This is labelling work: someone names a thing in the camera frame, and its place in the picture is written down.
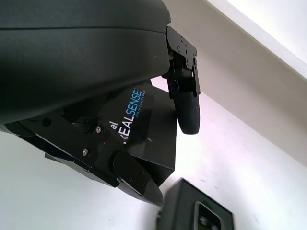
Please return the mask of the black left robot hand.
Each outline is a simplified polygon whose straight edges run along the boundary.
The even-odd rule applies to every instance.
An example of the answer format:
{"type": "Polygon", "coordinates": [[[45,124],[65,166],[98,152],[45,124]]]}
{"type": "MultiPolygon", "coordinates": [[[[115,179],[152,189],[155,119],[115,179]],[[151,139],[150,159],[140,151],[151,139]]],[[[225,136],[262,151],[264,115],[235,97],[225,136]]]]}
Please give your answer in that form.
{"type": "Polygon", "coordinates": [[[3,0],[0,129],[161,207],[177,128],[200,129],[197,50],[161,0],[3,0]]]}

